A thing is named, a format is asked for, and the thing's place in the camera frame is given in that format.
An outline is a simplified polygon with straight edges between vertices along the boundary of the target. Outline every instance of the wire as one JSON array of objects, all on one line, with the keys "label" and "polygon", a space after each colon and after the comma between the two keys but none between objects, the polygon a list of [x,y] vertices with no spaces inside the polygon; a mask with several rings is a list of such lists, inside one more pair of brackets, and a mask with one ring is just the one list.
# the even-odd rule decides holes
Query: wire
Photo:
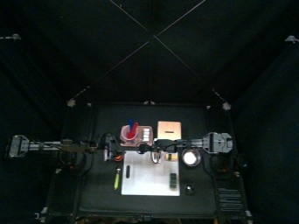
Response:
[{"label": "wire", "polygon": [[93,156],[91,156],[91,162],[90,162],[90,167],[89,167],[89,169],[85,171],[83,175],[87,175],[87,173],[90,172],[90,170],[91,170],[93,167],[94,167],[94,158],[95,158],[95,153],[93,153]]}]

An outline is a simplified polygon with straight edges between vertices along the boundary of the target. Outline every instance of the small box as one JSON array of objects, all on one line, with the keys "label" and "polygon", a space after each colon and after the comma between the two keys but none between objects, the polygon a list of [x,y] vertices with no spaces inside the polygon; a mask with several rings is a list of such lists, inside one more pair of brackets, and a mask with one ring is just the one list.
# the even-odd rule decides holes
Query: small box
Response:
[{"label": "small box", "polygon": [[182,139],[182,123],[158,122],[158,139]]}]

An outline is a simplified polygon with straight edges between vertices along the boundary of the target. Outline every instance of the blue object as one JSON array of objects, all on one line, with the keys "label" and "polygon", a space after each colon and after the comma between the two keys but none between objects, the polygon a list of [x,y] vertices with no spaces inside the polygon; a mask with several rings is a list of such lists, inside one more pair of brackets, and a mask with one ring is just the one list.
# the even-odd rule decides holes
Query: blue object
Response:
[{"label": "blue object", "polygon": [[133,119],[129,120],[129,126],[130,126],[130,130],[133,130],[135,126],[135,121]]}]

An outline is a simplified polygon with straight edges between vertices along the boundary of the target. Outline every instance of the black curtain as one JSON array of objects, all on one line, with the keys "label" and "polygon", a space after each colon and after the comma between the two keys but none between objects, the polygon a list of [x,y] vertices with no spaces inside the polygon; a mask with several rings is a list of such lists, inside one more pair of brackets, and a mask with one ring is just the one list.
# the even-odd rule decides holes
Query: black curtain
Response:
[{"label": "black curtain", "polygon": [[[2,33],[14,33],[0,26]],[[0,154],[14,135],[59,141],[67,102],[43,78],[22,42],[0,40]],[[0,222],[25,220],[42,211],[53,176],[50,157],[0,160]]]},{"label": "black curtain", "polygon": [[299,45],[288,48],[234,105],[240,149],[248,154],[248,198],[262,223],[299,220]]}]

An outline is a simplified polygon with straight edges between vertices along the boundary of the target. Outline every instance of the yellow marker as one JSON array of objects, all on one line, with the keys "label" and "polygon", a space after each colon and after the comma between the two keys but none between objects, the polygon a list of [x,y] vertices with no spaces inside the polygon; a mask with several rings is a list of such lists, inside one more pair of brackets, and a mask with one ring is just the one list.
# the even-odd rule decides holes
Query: yellow marker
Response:
[{"label": "yellow marker", "polygon": [[119,184],[119,173],[121,173],[121,167],[117,168],[115,190],[118,189],[118,184]]}]

